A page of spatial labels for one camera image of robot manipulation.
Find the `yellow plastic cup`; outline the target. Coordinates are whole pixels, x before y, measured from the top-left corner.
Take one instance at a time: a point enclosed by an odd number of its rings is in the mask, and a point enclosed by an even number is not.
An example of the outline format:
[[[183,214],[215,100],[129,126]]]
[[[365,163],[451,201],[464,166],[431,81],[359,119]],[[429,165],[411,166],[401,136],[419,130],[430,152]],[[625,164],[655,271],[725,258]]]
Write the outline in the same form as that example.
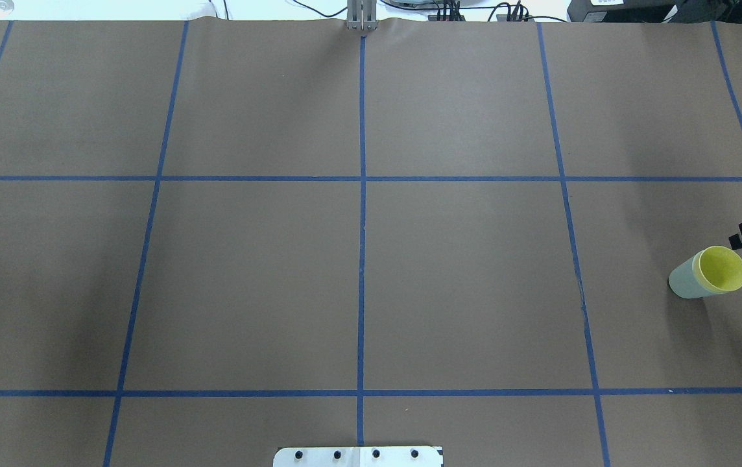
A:
[[[697,252],[692,272],[707,293],[726,294],[742,288],[742,258],[727,247],[712,246]]]

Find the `aluminium frame post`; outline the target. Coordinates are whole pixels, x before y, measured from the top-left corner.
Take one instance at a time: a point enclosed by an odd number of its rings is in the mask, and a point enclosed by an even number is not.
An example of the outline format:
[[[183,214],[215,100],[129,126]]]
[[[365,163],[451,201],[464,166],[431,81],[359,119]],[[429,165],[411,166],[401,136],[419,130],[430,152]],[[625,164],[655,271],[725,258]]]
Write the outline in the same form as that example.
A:
[[[346,2],[346,27],[348,30],[370,32],[379,26],[377,1],[348,0]]]

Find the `white pedestal column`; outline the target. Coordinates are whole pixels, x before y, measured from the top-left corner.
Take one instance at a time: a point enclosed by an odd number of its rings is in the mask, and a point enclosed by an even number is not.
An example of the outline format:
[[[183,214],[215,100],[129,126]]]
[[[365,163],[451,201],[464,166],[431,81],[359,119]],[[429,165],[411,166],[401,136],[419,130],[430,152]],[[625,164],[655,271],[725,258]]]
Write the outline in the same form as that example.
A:
[[[443,466],[441,447],[288,447],[277,450],[273,466]]]

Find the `black box with label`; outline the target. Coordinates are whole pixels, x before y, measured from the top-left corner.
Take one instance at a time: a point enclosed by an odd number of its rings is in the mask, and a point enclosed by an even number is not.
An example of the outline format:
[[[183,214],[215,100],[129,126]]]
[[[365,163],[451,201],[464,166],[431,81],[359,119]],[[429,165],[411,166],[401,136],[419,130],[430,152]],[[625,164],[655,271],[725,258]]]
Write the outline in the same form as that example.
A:
[[[661,23],[676,1],[570,1],[571,23]]]

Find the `green plastic cup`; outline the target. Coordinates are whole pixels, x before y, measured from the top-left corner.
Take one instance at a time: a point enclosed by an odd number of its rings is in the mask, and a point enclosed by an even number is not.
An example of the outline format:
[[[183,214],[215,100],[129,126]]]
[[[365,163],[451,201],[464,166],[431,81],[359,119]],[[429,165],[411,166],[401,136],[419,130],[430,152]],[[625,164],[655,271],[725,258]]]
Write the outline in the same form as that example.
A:
[[[701,252],[697,252],[671,271],[668,286],[679,298],[697,299],[713,294],[701,272],[700,258]]]

